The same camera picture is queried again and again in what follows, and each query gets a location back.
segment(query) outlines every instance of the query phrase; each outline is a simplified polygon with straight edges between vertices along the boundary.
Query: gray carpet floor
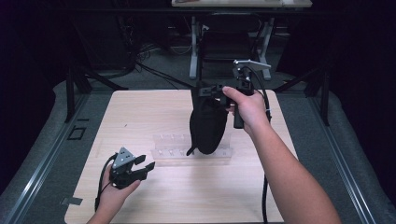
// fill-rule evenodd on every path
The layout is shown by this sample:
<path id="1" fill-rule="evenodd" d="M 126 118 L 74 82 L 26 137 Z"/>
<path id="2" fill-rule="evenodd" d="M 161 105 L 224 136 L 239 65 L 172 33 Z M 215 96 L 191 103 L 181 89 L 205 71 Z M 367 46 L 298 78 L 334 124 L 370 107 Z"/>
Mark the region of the gray carpet floor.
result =
<path id="1" fill-rule="evenodd" d="M 271 48 L 268 49 L 267 60 L 273 66 L 271 69 L 273 78 L 271 81 L 266 81 L 266 89 L 274 89 L 282 85 L 283 80 L 292 78 L 290 75 L 275 72 L 283 44 L 282 40 L 273 41 Z M 154 50 L 142 63 L 190 84 L 195 83 L 194 80 L 189 79 L 189 54 Z M 107 76 L 111 72 L 107 71 L 101 74 Z M 138 67 L 132 74 L 111 80 L 130 90 L 175 88 L 159 77 L 145 71 L 140 72 Z M 112 93 L 112 90 L 102 83 L 94 79 L 90 82 L 93 86 L 91 94 L 83 95 L 76 91 L 77 113 L 74 119 L 67 124 L 64 123 L 66 118 L 64 82 L 54 89 L 57 98 L 50 118 L 21 169 L 0 197 L 0 223 L 8 221 L 12 223 L 14 220 L 20 223 L 64 223 L 64 215 L 67 210 L 64 198 L 73 196 Z M 345 180 L 334 162 L 332 144 L 326 135 L 326 130 L 330 131 L 336 139 L 376 223 L 396 223 L 395 208 L 378 185 L 371 165 L 365 158 L 337 97 L 333 94 L 330 96 L 329 121 L 331 126 L 323 128 L 316 107 L 318 99 L 304 97 L 303 89 L 304 83 L 301 83 L 287 92 L 277 95 L 301 163 L 330 195 L 343 223 L 362 223 L 360 213 L 357 211 L 354 201 L 351 200 Z M 70 134 L 76 127 L 83 127 L 85 132 L 81 139 L 72 140 L 70 138 L 73 136 Z M 52 162 L 46 164 L 49 171 L 43 174 L 43 181 L 38 184 L 37 191 L 30 195 L 31 200 L 21 208 L 18 204 L 21 202 L 21 196 L 27 191 L 26 187 L 29 187 L 32 176 L 35 176 L 36 167 L 42 164 L 49 151 L 54 147 L 59 150 L 52 156 Z"/>

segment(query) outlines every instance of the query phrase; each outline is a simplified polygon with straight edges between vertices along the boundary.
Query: black bag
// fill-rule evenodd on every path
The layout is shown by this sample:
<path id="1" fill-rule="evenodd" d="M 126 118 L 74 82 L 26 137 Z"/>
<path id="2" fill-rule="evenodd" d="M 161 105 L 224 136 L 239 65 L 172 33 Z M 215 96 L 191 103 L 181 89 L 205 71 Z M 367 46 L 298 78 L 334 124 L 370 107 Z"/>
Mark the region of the black bag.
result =
<path id="1" fill-rule="evenodd" d="M 219 146 L 224 135 L 228 111 L 214 97 L 203 97 L 199 90 L 209 87 L 207 83 L 198 81 L 191 89 L 193 110 L 190 116 L 191 148 L 189 156 L 196 148 L 203 154 L 211 154 Z"/>

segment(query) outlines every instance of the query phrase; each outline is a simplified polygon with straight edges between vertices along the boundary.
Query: desk leg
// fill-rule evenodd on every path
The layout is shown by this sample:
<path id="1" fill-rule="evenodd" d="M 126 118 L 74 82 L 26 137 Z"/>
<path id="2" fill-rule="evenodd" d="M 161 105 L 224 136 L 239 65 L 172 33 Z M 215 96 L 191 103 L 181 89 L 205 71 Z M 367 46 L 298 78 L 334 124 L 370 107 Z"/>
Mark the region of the desk leg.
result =
<path id="1" fill-rule="evenodd" d="M 263 31 L 264 40 L 262 41 L 262 51 L 259 54 L 261 63 L 267 63 L 267 60 L 265 59 L 265 53 L 268 49 L 271 33 L 274 28 L 274 20 L 275 20 L 274 18 L 271 18 L 269 21 L 265 23 L 264 26 L 264 31 Z M 271 80 L 271 74 L 269 69 L 262 70 L 262 73 L 264 74 L 264 80 Z"/>
<path id="2" fill-rule="evenodd" d="M 190 63 L 190 79 L 197 78 L 197 34 L 196 34 L 195 17 L 191 17 L 191 63 Z"/>

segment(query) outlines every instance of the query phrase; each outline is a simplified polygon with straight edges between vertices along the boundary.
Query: dark background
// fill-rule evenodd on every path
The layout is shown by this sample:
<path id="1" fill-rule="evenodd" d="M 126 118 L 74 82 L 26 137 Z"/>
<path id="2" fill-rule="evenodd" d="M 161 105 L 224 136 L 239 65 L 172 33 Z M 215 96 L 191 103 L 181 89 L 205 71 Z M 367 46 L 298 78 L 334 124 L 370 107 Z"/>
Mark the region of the dark background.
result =
<path id="1" fill-rule="evenodd" d="M 64 6 L 65 2 L 81 4 L 81 1 L 51 3 Z M 146 4 L 169 6 L 168 1 L 155 2 L 146 1 Z M 390 0 L 313 3 L 310 10 L 343 10 L 347 16 L 341 20 L 292 21 L 290 41 L 278 71 L 298 77 L 329 62 L 331 91 L 340 99 L 383 190 L 396 204 L 396 20 L 393 16 L 396 6 Z M 123 48 L 121 37 L 101 35 L 114 30 L 116 20 L 112 24 L 98 24 L 91 19 L 92 27 L 96 24 L 101 29 L 94 30 L 96 35 L 92 34 L 90 39 L 81 40 L 78 32 L 87 32 L 90 20 L 84 19 L 85 24 L 58 17 L 49 20 L 49 15 L 42 13 L 35 1 L 6 1 L 0 8 L 3 171 L 0 190 L 3 192 L 46 122 L 55 100 L 52 88 L 65 80 L 69 64 L 73 61 L 93 68 L 125 68 L 133 67 L 134 59 Z M 154 33 L 166 30 L 165 25 L 171 20 L 177 18 L 145 18 L 138 27 L 145 34 L 141 38 L 157 36 L 153 41 L 166 48 L 167 36 Z M 117 55 L 111 57 L 113 64 L 95 60 L 84 49 L 83 41 L 107 41 L 113 47 L 104 52 Z"/>

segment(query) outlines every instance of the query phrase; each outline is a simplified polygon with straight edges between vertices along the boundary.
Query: desk top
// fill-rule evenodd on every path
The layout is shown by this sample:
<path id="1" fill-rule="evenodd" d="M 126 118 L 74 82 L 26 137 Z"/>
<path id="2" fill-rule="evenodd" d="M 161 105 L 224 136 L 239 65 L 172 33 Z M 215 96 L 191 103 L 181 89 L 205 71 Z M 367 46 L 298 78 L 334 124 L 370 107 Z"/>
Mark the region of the desk top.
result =
<path id="1" fill-rule="evenodd" d="M 311 7 L 310 0 L 172 0 L 173 7 Z"/>
<path id="2" fill-rule="evenodd" d="M 296 155 L 276 95 L 267 92 L 272 126 Z M 153 136 L 190 134 L 191 111 L 190 91 L 114 92 L 73 196 L 82 203 L 69 205 L 66 223 L 85 223 L 93 215 L 99 176 L 110 156 L 126 147 L 136 156 L 147 155 L 141 166 L 149 164 L 154 161 Z M 256 149 L 243 130 L 233 128 L 231 114 L 225 133 L 231 136 L 231 158 L 156 161 L 148 179 L 128 197 L 113 222 L 262 222 L 264 173 Z M 267 214 L 271 222 L 283 220 L 271 190 Z"/>

